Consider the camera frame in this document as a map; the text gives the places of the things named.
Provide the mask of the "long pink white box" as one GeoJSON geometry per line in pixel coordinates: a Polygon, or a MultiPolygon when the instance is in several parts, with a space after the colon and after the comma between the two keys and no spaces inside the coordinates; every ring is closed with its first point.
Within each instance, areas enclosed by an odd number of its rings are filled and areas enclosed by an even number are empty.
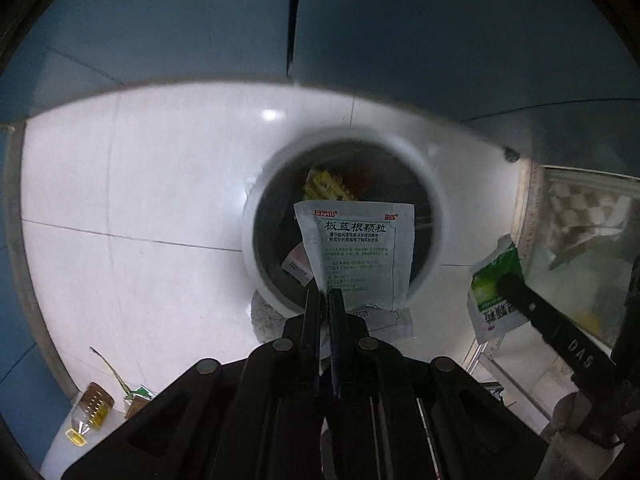
{"type": "Polygon", "coordinates": [[[302,286],[307,286],[314,280],[314,272],[312,272],[303,242],[297,244],[288,253],[281,264],[281,269],[295,278],[302,286]]]}

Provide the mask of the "white round trash bin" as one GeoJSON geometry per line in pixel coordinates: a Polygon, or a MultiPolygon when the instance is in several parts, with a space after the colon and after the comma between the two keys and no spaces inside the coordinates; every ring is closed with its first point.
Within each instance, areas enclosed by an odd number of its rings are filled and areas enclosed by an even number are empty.
{"type": "Polygon", "coordinates": [[[395,312],[433,271],[442,187],[422,148],[366,128],[311,131],[267,160],[248,193],[242,253],[259,296],[287,318],[308,289],[349,311],[395,312]]]}

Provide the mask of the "white medicine granule sachet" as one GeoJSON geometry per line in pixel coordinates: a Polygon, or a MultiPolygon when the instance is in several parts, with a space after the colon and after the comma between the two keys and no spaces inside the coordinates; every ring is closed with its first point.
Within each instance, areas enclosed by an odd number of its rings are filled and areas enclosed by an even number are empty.
{"type": "Polygon", "coordinates": [[[320,292],[338,289],[345,309],[397,311],[407,300],[414,206],[304,200],[294,205],[320,292]]]}

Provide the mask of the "left grey shoe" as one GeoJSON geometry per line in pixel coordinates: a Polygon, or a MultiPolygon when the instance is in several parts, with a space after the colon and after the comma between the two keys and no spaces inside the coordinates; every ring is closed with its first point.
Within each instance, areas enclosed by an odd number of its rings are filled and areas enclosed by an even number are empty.
{"type": "Polygon", "coordinates": [[[250,302],[250,322],[258,342],[266,344],[282,337],[286,317],[267,304],[259,292],[254,292],[250,302]]]}

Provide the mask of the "pink white flat box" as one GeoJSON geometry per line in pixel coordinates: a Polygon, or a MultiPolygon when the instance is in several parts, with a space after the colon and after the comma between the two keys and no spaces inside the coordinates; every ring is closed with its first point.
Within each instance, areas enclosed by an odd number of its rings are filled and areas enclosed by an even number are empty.
{"type": "Polygon", "coordinates": [[[311,169],[303,187],[303,200],[356,202],[356,197],[346,188],[340,176],[328,170],[311,169]]]}

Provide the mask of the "green white sachet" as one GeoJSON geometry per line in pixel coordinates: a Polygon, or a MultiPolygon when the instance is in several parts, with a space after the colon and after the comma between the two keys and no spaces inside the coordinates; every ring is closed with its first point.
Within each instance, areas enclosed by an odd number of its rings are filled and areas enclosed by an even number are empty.
{"type": "Polygon", "coordinates": [[[527,322],[525,315],[498,291],[498,281],[509,274],[523,277],[518,248],[506,234],[498,239],[491,254],[471,268],[466,305],[478,344],[503,337],[527,322]]]}

